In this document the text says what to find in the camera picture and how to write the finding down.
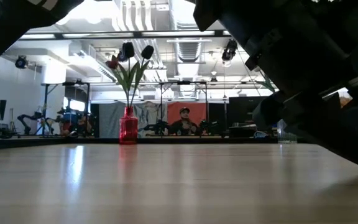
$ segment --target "glass vase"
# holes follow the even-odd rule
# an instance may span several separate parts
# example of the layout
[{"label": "glass vase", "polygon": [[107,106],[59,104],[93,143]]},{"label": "glass vase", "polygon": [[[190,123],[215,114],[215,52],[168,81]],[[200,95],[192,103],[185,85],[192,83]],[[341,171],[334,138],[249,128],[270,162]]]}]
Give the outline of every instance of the glass vase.
[{"label": "glass vase", "polygon": [[285,131],[287,124],[283,119],[281,119],[277,124],[277,140],[279,144],[296,144],[298,143],[298,138],[295,134]]},{"label": "glass vase", "polygon": [[119,120],[119,143],[136,144],[137,118],[134,116],[134,107],[125,107],[124,116]]}]

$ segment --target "wooden table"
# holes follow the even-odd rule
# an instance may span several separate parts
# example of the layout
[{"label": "wooden table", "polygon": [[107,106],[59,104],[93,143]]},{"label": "wooden table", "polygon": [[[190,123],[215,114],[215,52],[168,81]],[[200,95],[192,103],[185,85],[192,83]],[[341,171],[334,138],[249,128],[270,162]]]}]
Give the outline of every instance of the wooden table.
[{"label": "wooden table", "polygon": [[3,149],[0,223],[358,223],[358,166],[307,144]]}]

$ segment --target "person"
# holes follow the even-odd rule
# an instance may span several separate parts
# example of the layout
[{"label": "person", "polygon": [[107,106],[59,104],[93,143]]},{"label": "person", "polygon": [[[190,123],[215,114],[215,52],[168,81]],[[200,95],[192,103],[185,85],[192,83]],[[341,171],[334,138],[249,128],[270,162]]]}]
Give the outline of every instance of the person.
[{"label": "person", "polygon": [[190,121],[189,108],[182,108],[179,111],[180,120],[174,122],[170,127],[170,134],[176,134],[178,136],[186,136],[186,135],[197,135],[199,133],[199,129],[197,124]]}]

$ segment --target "red vase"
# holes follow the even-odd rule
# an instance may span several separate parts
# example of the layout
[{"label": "red vase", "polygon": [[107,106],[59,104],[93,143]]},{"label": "red vase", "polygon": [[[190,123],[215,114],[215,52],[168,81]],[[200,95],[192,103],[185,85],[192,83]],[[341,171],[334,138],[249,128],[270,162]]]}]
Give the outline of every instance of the red vase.
[{"label": "red vase", "polygon": [[119,143],[136,144],[137,118],[134,116],[133,106],[125,107],[124,116],[119,120]]}]

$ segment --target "ceiling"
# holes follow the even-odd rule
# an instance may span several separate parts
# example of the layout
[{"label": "ceiling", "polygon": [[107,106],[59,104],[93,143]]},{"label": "ceiling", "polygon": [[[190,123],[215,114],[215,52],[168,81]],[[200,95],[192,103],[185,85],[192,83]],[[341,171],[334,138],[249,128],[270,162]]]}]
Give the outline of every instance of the ceiling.
[{"label": "ceiling", "polygon": [[[78,12],[73,12],[71,15],[72,19],[64,22],[59,22],[59,24],[55,24],[51,27],[43,27],[39,29],[30,30],[29,33],[79,33],[79,32],[117,32],[117,31],[125,31],[124,29],[116,30],[114,29],[113,21],[117,19],[117,21],[122,19],[121,22],[124,22],[125,27],[129,30],[130,26],[135,27],[135,30],[138,30],[139,27],[136,25],[137,21],[137,10],[136,8],[140,5],[142,11],[142,27],[146,29],[147,22],[151,22],[153,30],[175,30],[175,26],[173,26],[173,17],[170,14],[170,2],[178,1],[180,4],[189,4],[185,0],[153,0],[153,1],[121,1],[121,0],[113,0],[113,1],[98,1],[94,2],[93,0],[86,0],[85,3],[89,4],[84,9],[78,10]],[[127,6],[131,4],[131,17],[127,17]],[[148,8],[148,4],[150,4],[150,19],[147,20],[146,12]],[[192,13],[192,9],[188,9],[186,13]],[[224,27],[219,23],[215,22],[209,30],[224,30]],[[158,81],[175,81],[175,80],[191,80],[191,81],[210,81],[212,77],[216,77],[219,82],[248,82],[251,80],[263,81],[264,78],[261,72],[251,72],[249,71],[244,62],[248,59],[248,55],[244,52],[244,50],[239,47],[236,56],[232,59],[230,67],[224,67],[222,61],[222,52],[229,41],[229,37],[206,37],[203,38],[200,47],[200,56],[199,59],[195,63],[188,63],[186,65],[181,65],[182,68],[186,68],[183,72],[178,72],[178,58],[177,51],[175,50],[174,43],[167,42],[168,40],[174,40],[174,38],[159,38],[155,40],[156,47],[158,48],[159,58],[163,63],[163,67],[160,69],[166,71],[163,72],[164,77],[160,77]],[[61,49],[64,45],[71,44],[72,42],[77,42],[82,46],[82,49],[85,49],[86,53],[89,53],[87,49],[89,46],[94,48],[99,57],[95,57],[100,64],[103,64],[103,60],[107,60],[108,57],[103,58],[103,56],[117,54],[119,49],[121,48],[124,41],[133,41],[137,43],[141,43],[143,45],[151,43],[151,40],[146,40],[146,42],[142,39],[131,40],[131,39],[88,39],[88,40],[45,40],[45,41],[18,41],[16,42],[12,48],[14,49],[22,49],[22,48],[45,48],[49,49],[55,54],[59,55],[65,60],[71,62],[70,57],[72,54],[62,54]],[[83,81],[89,82],[111,82],[108,78],[104,77],[102,74],[97,72],[95,69],[86,68],[86,65],[77,65],[77,67],[83,72],[81,75],[78,74],[77,70],[68,69],[67,71],[67,79],[71,78],[82,78]],[[209,86],[210,91],[215,91],[216,93],[221,92],[223,89],[227,89],[229,92],[228,95],[238,95],[238,92],[243,89],[244,92],[248,91],[251,95],[260,94],[257,89],[263,89],[260,85],[238,85],[238,84],[230,84],[230,85],[213,85]],[[150,91],[153,91],[154,88],[144,88]],[[176,95],[180,95],[179,91],[184,91],[181,88],[171,86],[171,90],[177,91]],[[119,87],[116,86],[93,86],[92,91],[122,91]]]}]

